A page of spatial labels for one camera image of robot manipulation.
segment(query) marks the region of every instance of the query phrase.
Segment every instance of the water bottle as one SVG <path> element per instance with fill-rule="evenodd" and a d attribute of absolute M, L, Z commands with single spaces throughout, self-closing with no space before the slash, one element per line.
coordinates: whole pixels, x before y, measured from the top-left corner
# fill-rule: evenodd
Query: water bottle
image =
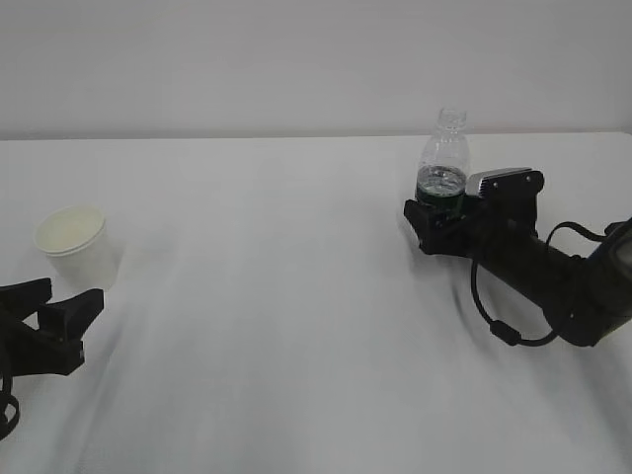
<path fill-rule="evenodd" d="M 440 208 L 455 208 L 470 168 L 470 149 L 463 134 L 466 113 L 441 109 L 433 136 L 428 140 L 417 174 L 417 201 Z"/>

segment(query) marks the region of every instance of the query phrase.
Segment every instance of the cable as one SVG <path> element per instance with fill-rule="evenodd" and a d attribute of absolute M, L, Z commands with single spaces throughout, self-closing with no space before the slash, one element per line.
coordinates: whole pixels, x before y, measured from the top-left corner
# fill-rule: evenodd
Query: cable
<path fill-rule="evenodd" d="M 564 318 L 563 324 L 561 323 L 559 328 L 552 329 L 549 334 L 540 339 L 524 339 L 522 335 L 507 324 L 505 321 L 499 319 L 492 319 L 487 312 L 481 301 L 481 297 L 478 292 L 478 259 L 472 259 L 472 268 L 470 273 L 470 289 L 472 291 L 472 299 L 476 305 L 476 309 L 481 314 L 485 322 L 489 325 L 491 333 L 497 338 L 503 340 L 510 346 L 528 346 L 531 348 L 537 348 L 545 346 L 558 337 L 559 331 L 561 331 L 563 324 L 572 317 L 572 312 L 569 312 L 568 317 Z"/>
<path fill-rule="evenodd" d="M 565 222 L 560 222 L 553 230 L 549 233 L 549 236 L 546 238 L 546 242 L 544 242 L 544 255 L 548 258 L 549 256 L 549 248 L 551 247 L 551 239 L 553 239 L 553 235 L 560 229 L 571 229 L 580 234 L 587 240 L 592 242 L 603 242 L 605 240 L 605 235 L 595 234 L 594 232 L 590 232 L 586 227 L 577 222 L 573 222 L 571 220 L 567 220 Z"/>
<path fill-rule="evenodd" d="M 563 229 L 563 228 L 569 228 L 571 230 L 574 230 L 581 236 L 593 242 L 602 242 L 605 239 L 605 236 L 590 232 L 586 227 L 578 224 L 577 222 L 572 222 L 572 221 L 561 222 L 560 224 L 556 225 L 553 228 L 553 230 L 547 237 L 546 242 L 544 243 L 545 258 L 548 259 L 549 248 L 551 244 L 551 239 L 553 238 L 553 234 L 555 234 L 555 232 L 558 231 L 559 229 Z M 481 252 L 483 252 L 486 246 L 487 246 L 487 239 L 482 245 Z M 490 316 L 490 314 L 487 312 L 485 307 L 483 306 L 483 302 L 481 301 L 481 297 L 478 291 L 478 267 L 479 267 L 479 256 L 477 255 L 477 256 L 474 256 L 474 258 L 472 258 L 472 268 L 470 272 L 470 289 L 472 292 L 472 299 L 474 300 L 474 305 L 476 306 L 476 309 L 478 309 L 478 312 L 481 314 L 485 322 L 489 325 L 490 332 L 497 338 L 507 343 L 508 345 L 526 346 L 530 348 L 545 346 L 551 343 L 552 341 L 554 341 L 555 338 L 557 338 L 560 335 L 560 332 L 564 329 L 564 326 L 571 319 L 573 319 L 573 309 L 575 306 L 575 300 L 577 299 L 577 295 L 579 293 L 580 288 L 582 287 L 582 283 L 584 280 L 582 277 L 576 278 L 575 287 L 573 288 L 571 300 L 569 301 L 569 307 L 566 309 L 566 311 L 563 312 L 563 316 L 560 319 L 560 322 L 554 328 L 551 329 L 551 332 L 540 339 L 524 339 L 519 331 L 514 329 L 505 321 L 493 319 Z"/>

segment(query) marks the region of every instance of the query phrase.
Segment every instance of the white wall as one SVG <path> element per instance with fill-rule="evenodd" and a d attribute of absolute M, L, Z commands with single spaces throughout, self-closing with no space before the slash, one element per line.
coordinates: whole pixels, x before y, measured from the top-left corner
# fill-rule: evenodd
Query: white wall
<path fill-rule="evenodd" d="M 0 138 L 632 127 L 630 0 L 4 0 Z"/>

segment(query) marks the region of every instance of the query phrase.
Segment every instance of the paper cup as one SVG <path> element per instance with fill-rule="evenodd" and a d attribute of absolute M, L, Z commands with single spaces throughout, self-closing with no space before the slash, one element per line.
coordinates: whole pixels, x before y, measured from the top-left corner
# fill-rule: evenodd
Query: paper cup
<path fill-rule="evenodd" d="M 66 207 L 38 227 L 35 244 L 75 289 L 108 290 L 117 278 L 117 261 L 103 213 L 89 205 Z"/>

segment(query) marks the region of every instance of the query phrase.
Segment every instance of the table surface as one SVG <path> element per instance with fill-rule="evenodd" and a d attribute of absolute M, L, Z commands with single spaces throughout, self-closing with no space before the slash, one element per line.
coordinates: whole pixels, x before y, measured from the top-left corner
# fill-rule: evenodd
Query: table surface
<path fill-rule="evenodd" d="M 0 284 L 53 277 L 31 236 L 69 204 L 100 206 L 121 251 L 86 363 L 17 379 L 2 474 L 632 472 L 632 326 L 594 349 L 491 337 L 467 263 L 421 254 L 402 217 L 424 142 L 0 143 Z M 631 214 L 630 135 L 470 143 L 473 171 L 544 172 L 541 233 Z M 547 331 L 480 280 L 495 314 Z"/>

